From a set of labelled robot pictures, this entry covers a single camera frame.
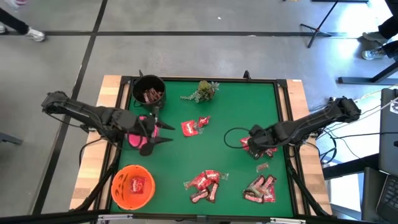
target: metal stand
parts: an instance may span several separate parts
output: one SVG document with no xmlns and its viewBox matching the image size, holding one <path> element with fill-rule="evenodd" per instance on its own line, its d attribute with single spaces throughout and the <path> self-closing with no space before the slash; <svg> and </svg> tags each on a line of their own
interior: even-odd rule
<svg viewBox="0 0 398 224">
<path fill-rule="evenodd" d="M 22 144 L 22 140 L 12 137 L 8 134 L 4 134 L 4 133 L 0 133 L 0 142 L 9 142 L 9 143 L 13 143 L 16 145 Z"/>
<path fill-rule="evenodd" d="M 326 167 L 323 168 L 322 171 L 325 180 L 330 180 L 337 177 L 343 177 L 345 175 L 363 172 L 365 167 L 371 167 L 372 169 L 379 170 L 379 154 L 377 153 L 361 159 Z"/>
<path fill-rule="evenodd" d="M 305 24 L 300 24 L 300 26 L 304 26 L 306 28 L 309 28 L 312 32 L 312 37 L 310 40 L 310 43 L 308 44 L 308 48 L 310 48 L 312 46 L 313 41 L 315 40 L 315 38 L 317 38 L 318 33 L 322 33 L 325 34 L 327 37 L 331 37 L 331 34 L 328 34 L 327 32 L 323 32 L 321 31 L 321 26 L 323 25 L 323 23 L 326 21 L 326 19 L 328 18 L 328 16 L 330 15 L 330 13 L 332 12 L 332 10 L 336 7 L 337 3 L 339 2 L 339 0 L 336 0 L 336 2 L 333 4 L 333 6 L 331 7 L 331 9 L 329 10 L 328 14 L 325 16 L 325 18 L 323 18 L 321 24 L 319 24 L 318 28 L 314 28 Z"/>
<path fill-rule="evenodd" d="M 395 58 L 395 60 L 396 61 L 392 65 L 378 73 L 375 77 L 338 77 L 338 83 L 361 85 L 395 85 L 398 83 L 398 78 L 388 78 L 395 72 L 398 72 L 398 58 Z"/>
</svg>

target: white sneaker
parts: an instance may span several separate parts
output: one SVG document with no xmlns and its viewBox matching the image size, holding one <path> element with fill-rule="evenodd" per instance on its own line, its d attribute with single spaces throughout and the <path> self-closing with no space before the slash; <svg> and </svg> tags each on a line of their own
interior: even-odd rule
<svg viewBox="0 0 398 224">
<path fill-rule="evenodd" d="M 32 29 L 31 27 L 29 28 L 29 31 L 27 32 L 27 34 L 25 34 L 25 36 L 38 42 L 45 40 L 45 34 L 43 32 Z"/>
<path fill-rule="evenodd" d="M 7 33 L 7 28 L 5 27 L 5 26 L 3 26 L 3 25 L 0 25 L 0 35 L 2 35 L 2 34 L 6 34 Z"/>
<path fill-rule="evenodd" d="M 383 48 L 378 48 L 378 49 L 373 49 L 373 50 L 365 50 L 362 52 L 362 57 L 365 60 L 372 60 L 375 58 L 382 58 L 386 56 L 386 53 L 384 52 Z"/>
<path fill-rule="evenodd" d="M 377 41 L 380 44 L 385 44 L 388 41 L 388 39 L 384 38 L 379 32 L 363 32 L 362 36 L 366 40 Z"/>
</svg>

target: small plant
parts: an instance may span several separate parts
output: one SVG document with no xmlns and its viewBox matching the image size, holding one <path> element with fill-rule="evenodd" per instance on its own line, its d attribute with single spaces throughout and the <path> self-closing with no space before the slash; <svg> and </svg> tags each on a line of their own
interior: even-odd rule
<svg viewBox="0 0 398 224">
<path fill-rule="evenodd" d="M 219 85 L 220 84 L 217 82 L 208 83 L 203 80 L 199 82 L 198 89 L 190 96 L 180 96 L 180 98 L 183 100 L 195 100 L 197 103 L 211 100 L 214 97 L 216 90 L 218 90 Z"/>
</svg>

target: gray floor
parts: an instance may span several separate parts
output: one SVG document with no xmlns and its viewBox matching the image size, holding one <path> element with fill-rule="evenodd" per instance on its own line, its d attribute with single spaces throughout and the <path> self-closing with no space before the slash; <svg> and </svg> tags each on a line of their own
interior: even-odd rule
<svg viewBox="0 0 398 224">
<path fill-rule="evenodd" d="M 92 30 L 101 0 L 31 0 L 13 14 L 43 30 Z M 109 0 L 101 31 L 196 30 L 298 32 L 317 26 L 331 3 L 262 0 Z M 0 1 L 0 7 L 7 6 Z M 366 4 L 341 3 L 324 26 L 328 32 L 376 30 L 378 17 Z M 24 140 L 0 144 L 0 216 L 24 215 L 37 190 L 59 122 L 41 112 L 45 94 L 71 93 L 90 37 L 50 36 L 35 43 L 0 37 L 0 131 Z M 302 79 L 310 108 L 330 96 L 359 98 L 383 86 L 339 85 L 340 76 L 371 77 L 392 60 L 365 61 L 375 47 L 363 39 L 307 37 L 97 37 L 78 100 L 95 104 L 103 75 Z M 69 128 L 44 212 L 68 209 L 86 134 Z M 327 150 L 328 143 L 321 150 Z M 342 151 L 339 159 L 352 159 Z"/>
</svg>

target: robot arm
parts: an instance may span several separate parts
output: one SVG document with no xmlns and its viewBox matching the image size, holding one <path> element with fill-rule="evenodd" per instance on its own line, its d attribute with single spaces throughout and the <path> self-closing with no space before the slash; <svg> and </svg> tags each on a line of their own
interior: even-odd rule
<svg viewBox="0 0 398 224">
<path fill-rule="evenodd" d="M 284 121 L 266 129 L 254 125 L 249 134 L 248 152 L 259 159 L 262 152 L 286 144 L 301 144 L 310 133 L 324 128 L 333 122 L 350 123 L 359 119 L 361 110 L 352 99 L 345 97 L 330 100 L 325 109 L 295 121 Z"/>
<path fill-rule="evenodd" d="M 156 126 L 174 130 L 173 127 L 159 120 L 159 108 L 154 108 L 149 116 L 136 116 L 122 109 L 95 107 L 71 100 L 61 91 L 49 93 L 42 103 L 42 107 L 46 114 L 66 114 L 75 118 L 83 123 L 81 127 L 85 131 L 95 128 L 102 137 L 111 142 L 119 142 L 125 134 L 145 137 L 148 141 L 140 150 L 140 154 L 143 156 L 151 154 L 156 144 L 172 140 L 154 136 Z"/>
</svg>

